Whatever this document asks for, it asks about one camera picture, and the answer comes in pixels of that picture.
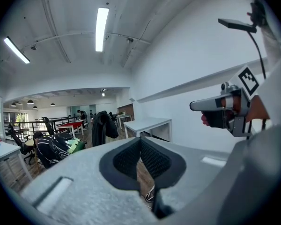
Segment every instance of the black cable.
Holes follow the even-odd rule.
[[[255,44],[256,48],[257,48],[257,51],[258,51],[258,54],[259,54],[259,59],[260,59],[260,63],[261,63],[261,69],[262,69],[262,74],[263,74],[263,78],[264,80],[266,79],[266,70],[264,68],[264,64],[263,64],[263,60],[262,60],[262,57],[261,57],[261,54],[260,54],[260,50],[259,50],[259,47],[254,39],[254,37],[252,36],[251,33],[247,32],[250,36],[250,38],[252,39],[253,43]]]
[[[252,39],[253,43],[255,44],[256,48],[257,48],[257,51],[258,51],[258,54],[259,54],[259,59],[260,59],[260,63],[261,63],[261,70],[262,70],[262,74],[263,74],[263,78],[264,80],[266,79],[266,70],[264,68],[264,64],[263,64],[263,60],[262,60],[262,57],[261,57],[261,54],[260,54],[260,50],[259,50],[259,47],[254,39],[254,37],[252,36],[251,33],[247,32],[250,36],[250,38]],[[266,119],[263,119],[262,120],[262,127],[261,127],[261,130],[264,130],[266,129]]]
[[[249,129],[248,129],[248,133],[251,133],[251,129],[252,129],[252,121],[250,121],[249,123]]]

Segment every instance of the black jacket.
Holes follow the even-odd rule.
[[[93,124],[93,147],[105,144],[105,136],[118,137],[118,130],[106,111],[99,112]]]

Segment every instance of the wooden floor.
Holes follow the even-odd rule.
[[[106,143],[110,143],[112,141],[125,139],[125,132],[124,132],[124,126],[122,126],[122,130],[118,128],[118,134],[119,136],[116,139],[112,139],[109,137],[106,137]],[[84,131],[84,136],[81,134],[77,134],[76,137],[81,139],[82,141],[87,142],[86,149],[91,149],[92,147],[92,127],[89,125],[86,131]],[[128,131],[128,137],[135,137],[135,134],[132,131]],[[37,172],[37,166],[35,164],[35,160],[31,160],[31,165],[28,164],[28,159],[26,160],[26,166],[32,176],[32,178],[36,178],[39,174]],[[6,162],[0,162],[0,177],[3,179],[4,183],[12,188],[15,192],[20,192],[28,183],[29,179],[27,175],[24,173],[21,164],[19,162],[18,156],[14,155],[9,158],[9,163],[12,167],[13,172],[15,173],[18,181],[14,181],[14,178],[11,174],[11,172],[8,169],[8,166]],[[43,173],[46,171],[46,169],[39,165],[40,173]],[[147,192],[153,187],[154,181],[151,178],[149,172],[145,168],[144,164],[142,162],[138,162],[137,164],[137,180],[140,183],[141,187],[141,194],[146,196]]]

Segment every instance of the white ceiling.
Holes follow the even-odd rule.
[[[169,21],[192,1],[18,0],[0,26],[0,79],[4,77],[7,82],[22,69],[47,69],[46,64],[52,61],[62,66],[62,62],[82,59],[90,64],[99,61],[130,68]],[[104,52],[95,52],[99,7],[110,9]],[[111,33],[136,39],[129,43],[126,37]],[[25,65],[10,51],[3,42],[6,36],[24,52],[30,64]]]
[[[72,89],[72,90],[61,90],[61,91],[52,91],[42,94],[35,94],[27,97],[21,97],[19,98],[20,101],[27,102],[29,99],[32,100],[40,100],[43,98],[51,98],[51,97],[60,97],[60,96],[69,96],[69,95],[94,95],[98,96],[101,95],[101,88],[97,89]],[[117,88],[107,88],[104,93],[108,95],[116,95],[118,92],[120,92],[122,89]]]

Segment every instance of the ceiling light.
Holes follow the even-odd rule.
[[[96,23],[96,52],[103,51],[103,39],[108,15],[108,8],[99,7]]]
[[[20,58],[23,62],[30,63],[28,58],[25,57],[25,55],[15,46],[15,44],[10,40],[9,37],[4,39],[4,42],[9,46],[11,50]]]

